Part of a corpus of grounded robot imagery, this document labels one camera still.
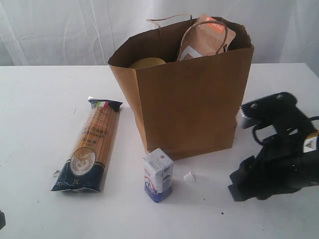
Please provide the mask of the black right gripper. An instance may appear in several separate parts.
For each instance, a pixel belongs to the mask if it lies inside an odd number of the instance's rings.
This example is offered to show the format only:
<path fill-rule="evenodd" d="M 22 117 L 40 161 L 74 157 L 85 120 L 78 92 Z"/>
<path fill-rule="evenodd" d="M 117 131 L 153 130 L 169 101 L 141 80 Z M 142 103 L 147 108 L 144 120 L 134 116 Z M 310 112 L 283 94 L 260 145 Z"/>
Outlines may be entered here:
<path fill-rule="evenodd" d="M 234 201 L 267 199 L 319 184 L 319 135 L 289 138 L 288 143 L 277 135 L 265 138 L 258 155 L 243 160 L 230 174 L 228 190 Z"/>

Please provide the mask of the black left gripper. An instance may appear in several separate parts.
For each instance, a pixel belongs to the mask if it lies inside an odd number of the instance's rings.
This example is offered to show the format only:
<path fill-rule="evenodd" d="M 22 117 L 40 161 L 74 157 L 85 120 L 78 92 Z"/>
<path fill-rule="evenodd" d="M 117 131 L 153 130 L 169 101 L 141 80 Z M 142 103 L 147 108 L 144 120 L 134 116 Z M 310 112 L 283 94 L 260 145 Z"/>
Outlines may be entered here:
<path fill-rule="evenodd" d="M 6 225 L 5 214 L 3 211 L 0 211 L 0 228 L 3 228 Z"/>

